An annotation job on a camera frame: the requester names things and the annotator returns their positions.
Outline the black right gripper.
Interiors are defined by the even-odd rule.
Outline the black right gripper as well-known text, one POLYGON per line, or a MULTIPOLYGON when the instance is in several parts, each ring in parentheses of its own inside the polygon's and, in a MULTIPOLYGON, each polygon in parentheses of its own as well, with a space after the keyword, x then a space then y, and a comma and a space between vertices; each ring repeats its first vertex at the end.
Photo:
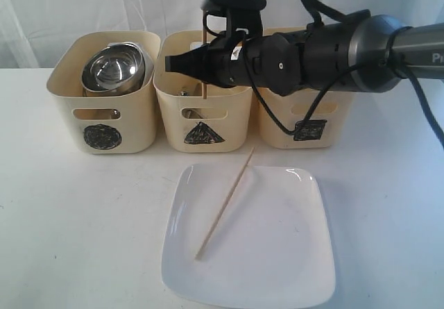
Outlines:
POLYGON ((243 34, 227 42, 223 37, 180 55, 165 57, 165 71, 204 78, 218 87, 269 87, 264 45, 268 36, 246 39, 243 34))

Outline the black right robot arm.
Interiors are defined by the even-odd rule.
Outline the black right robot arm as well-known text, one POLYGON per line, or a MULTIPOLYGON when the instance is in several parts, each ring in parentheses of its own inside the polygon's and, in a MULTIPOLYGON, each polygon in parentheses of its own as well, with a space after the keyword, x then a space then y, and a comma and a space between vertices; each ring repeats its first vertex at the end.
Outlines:
POLYGON ((443 78, 443 25, 365 19, 244 38, 218 37, 165 58, 165 69, 218 87, 253 85, 282 97, 303 89, 383 93, 405 78, 443 78))

